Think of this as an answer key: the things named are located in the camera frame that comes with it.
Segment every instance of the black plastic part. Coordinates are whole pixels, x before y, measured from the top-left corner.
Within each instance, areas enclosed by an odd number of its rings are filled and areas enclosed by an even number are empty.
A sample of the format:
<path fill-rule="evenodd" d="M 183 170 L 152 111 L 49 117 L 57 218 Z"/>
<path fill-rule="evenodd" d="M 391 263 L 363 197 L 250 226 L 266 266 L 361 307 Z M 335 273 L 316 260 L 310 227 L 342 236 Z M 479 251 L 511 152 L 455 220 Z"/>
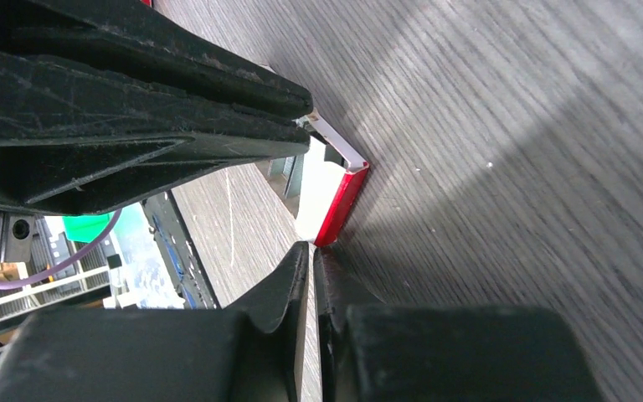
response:
<path fill-rule="evenodd" d="M 66 297 L 64 299 L 58 300 L 52 307 L 55 306 L 80 306 L 83 304 L 88 304 L 92 302 L 97 302 L 102 300 L 105 297 L 111 295 L 109 286 L 100 286 L 95 289 L 89 289 L 81 293 L 77 293 L 73 296 Z M 23 324 L 26 319 L 31 315 L 31 312 L 20 312 L 18 314 L 13 314 L 5 318 L 0 319 L 0 334 L 10 331 L 19 325 Z"/>
<path fill-rule="evenodd" d="M 332 401 L 338 389 L 338 362 L 343 352 L 346 311 L 351 305 L 380 304 L 381 301 L 344 272 L 329 249 L 314 252 L 314 289 L 316 293 L 321 395 Z"/>
<path fill-rule="evenodd" d="M 298 400 L 308 250 L 224 310 L 36 313 L 2 356 L 0 401 Z"/>
<path fill-rule="evenodd" d="M 137 0 L 0 0 L 0 210 L 102 214 L 304 153 L 309 92 Z"/>
<path fill-rule="evenodd" d="M 296 401 L 308 245 L 223 310 L 38 314 L 0 361 L 0 401 Z M 561 317 L 392 307 L 314 258 L 323 400 L 600 401 Z"/>
<path fill-rule="evenodd" d="M 111 270 L 121 267 L 122 266 L 121 255 L 119 254 L 108 255 L 107 266 L 109 266 Z"/>
<path fill-rule="evenodd" d="M 347 320 L 339 364 L 354 368 L 353 400 L 602 400 L 573 334 L 548 310 L 354 306 Z"/>

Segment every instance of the table surface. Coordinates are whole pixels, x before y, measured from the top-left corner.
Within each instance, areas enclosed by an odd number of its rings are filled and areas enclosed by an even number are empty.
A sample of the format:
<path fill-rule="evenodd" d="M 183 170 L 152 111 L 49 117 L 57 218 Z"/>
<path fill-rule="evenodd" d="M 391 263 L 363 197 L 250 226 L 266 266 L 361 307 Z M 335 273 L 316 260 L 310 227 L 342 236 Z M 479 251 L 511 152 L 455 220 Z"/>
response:
<path fill-rule="evenodd" d="M 606 399 L 643 400 L 643 0 L 157 6 L 309 88 L 371 161 L 334 246 L 371 291 L 551 307 Z M 176 192 L 222 300 L 295 237 L 253 169 Z"/>

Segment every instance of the purple cable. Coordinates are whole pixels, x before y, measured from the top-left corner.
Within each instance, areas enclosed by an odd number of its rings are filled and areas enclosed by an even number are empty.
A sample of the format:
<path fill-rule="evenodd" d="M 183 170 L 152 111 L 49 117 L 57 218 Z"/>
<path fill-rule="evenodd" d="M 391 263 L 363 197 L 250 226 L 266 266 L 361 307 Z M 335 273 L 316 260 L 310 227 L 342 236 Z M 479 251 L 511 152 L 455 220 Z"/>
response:
<path fill-rule="evenodd" d="M 118 209 L 117 211 L 115 211 L 115 214 L 112 215 L 112 219 L 110 219 L 110 222 L 102 230 L 102 233 L 98 234 L 97 237 L 95 237 L 90 243 L 85 245 L 85 247 L 77 250 L 73 255 L 66 258 L 63 262 L 59 263 L 53 268 L 49 268 L 33 276 L 29 276 L 28 278 L 19 279 L 16 281 L 0 281 L 0 291 L 10 291 L 12 289 L 18 289 L 19 287 L 32 285 L 33 283 L 40 282 L 48 278 L 49 276 L 52 276 L 53 274 L 64 270 L 68 266 L 73 265 L 75 262 L 77 262 L 82 257 L 84 257 L 87 253 L 91 252 L 92 249 L 95 248 L 95 246 L 97 246 L 102 240 L 105 239 L 105 237 L 107 237 L 107 235 L 115 227 L 115 224 L 117 223 L 117 221 L 120 219 L 120 215 L 121 215 L 121 209 Z"/>

